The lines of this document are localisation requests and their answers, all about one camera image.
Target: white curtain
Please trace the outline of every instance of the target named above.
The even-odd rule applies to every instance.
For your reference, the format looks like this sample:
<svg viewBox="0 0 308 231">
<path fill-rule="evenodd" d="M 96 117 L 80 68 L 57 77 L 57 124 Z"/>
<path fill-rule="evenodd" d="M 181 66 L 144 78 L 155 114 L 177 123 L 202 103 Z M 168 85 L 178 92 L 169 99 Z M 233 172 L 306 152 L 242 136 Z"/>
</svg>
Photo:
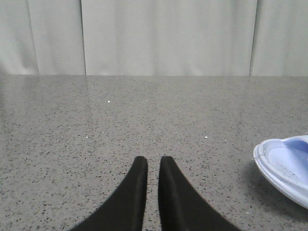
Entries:
<svg viewBox="0 0 308 231">
<path fill-rule="evenodd" d="M 308 0 L 259 0 L 251 75 L 308 75 Z"/>
<path fill-rule="evenodd" d="M 0 12 L 0 73 L 308 75 L 308 0 L 0 0 Z"/>
<path fill-rule="evenodd" d="M 256 5 L 83 0 L 87 74 L 248 75 Z"/>
</svg>

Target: granite countertop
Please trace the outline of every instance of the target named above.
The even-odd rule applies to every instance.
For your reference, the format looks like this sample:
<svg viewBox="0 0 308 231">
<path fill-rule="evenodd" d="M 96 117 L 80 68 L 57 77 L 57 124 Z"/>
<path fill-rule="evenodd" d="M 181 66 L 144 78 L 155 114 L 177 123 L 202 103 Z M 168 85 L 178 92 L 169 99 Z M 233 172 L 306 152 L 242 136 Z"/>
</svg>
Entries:
<svg viewBox="0 0 308 231">
<path fill-rule="evenodd" d="M 160 230 L 160 158 L 245 231 L 307 230 L 308 210 L 253 160 L 308 132 L 307 77 L 0 76 L 0 230 L 69 230 L 133 159 L 149 163 L 143 230 Z"/>
</svg>

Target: black curved prong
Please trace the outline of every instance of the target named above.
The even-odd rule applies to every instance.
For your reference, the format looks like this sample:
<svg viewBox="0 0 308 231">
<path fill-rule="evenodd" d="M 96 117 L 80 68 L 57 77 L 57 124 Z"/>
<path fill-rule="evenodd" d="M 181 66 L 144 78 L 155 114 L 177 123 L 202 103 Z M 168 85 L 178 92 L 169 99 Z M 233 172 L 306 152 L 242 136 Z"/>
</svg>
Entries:
<svg viewBox="0 0 308 231">
<path fill-rule="evenodd" d="M 171 156 L 160 162 L 158 205 L 162 231 L 240 231 L 202 199 Z"/>
<path fill-rule="evenodd" d="M 71 231 L 141 231 L 145 209 L 148 164 L 137 156 L 113 194 Z"/>
</svg>

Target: light blue object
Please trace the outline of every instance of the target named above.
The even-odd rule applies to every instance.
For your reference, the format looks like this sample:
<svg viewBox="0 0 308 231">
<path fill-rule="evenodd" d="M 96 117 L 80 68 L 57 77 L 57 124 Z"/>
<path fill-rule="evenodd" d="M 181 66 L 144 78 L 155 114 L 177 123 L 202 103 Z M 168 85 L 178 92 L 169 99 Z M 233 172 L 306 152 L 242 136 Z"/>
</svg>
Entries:
<svg viewBox="0 0 308 231">
<path fill-rule="evenodd" d="M 308 135 L 263 141 L 254 158 L 273 186 L 308 209 Z"/>
</svg>

